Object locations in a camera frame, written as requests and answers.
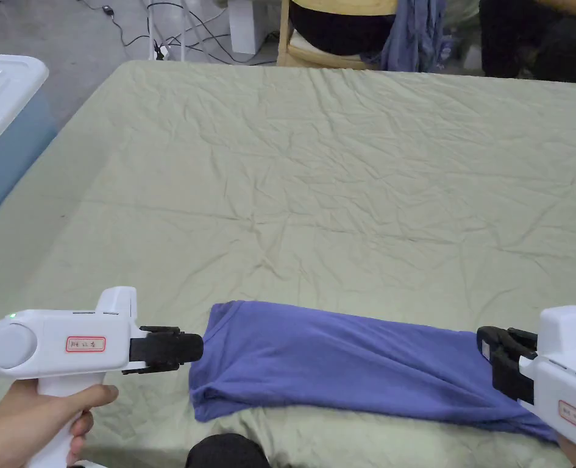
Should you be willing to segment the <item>person's left hand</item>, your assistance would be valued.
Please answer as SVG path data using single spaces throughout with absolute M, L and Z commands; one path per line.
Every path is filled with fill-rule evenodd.
M 93 408 L 118 396 L 112 385 L 94 385 L 67 397 L 41 395 L 34 380 L 13 382 L 0 401 L 0 467 L 24 467 L 62 428 L 71 423 L 66 464 L 81 459 L 86 435 L 93 427 Z

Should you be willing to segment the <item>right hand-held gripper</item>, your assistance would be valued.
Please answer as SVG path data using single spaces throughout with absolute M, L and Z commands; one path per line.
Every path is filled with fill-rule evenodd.
M 537 334 L 480 327 L 477 347 L 495 389 L 576 444 L 576 306 L 543 310 Z

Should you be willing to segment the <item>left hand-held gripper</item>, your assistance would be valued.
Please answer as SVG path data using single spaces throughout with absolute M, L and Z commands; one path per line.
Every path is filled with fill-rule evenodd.
M 24 310 L 0 320 L 0 376 L 34 380 L 41 395 L 67 397 L 103 384 L 109 371 L 151 374 L 199 361 L 204 340 L 179 327 L 136 326 L 137 292 L 106 289 L 91 311 Z M 141 338 L 141 332 L 147 335 Z M 67 423 L 24 467 L 69 467 Z

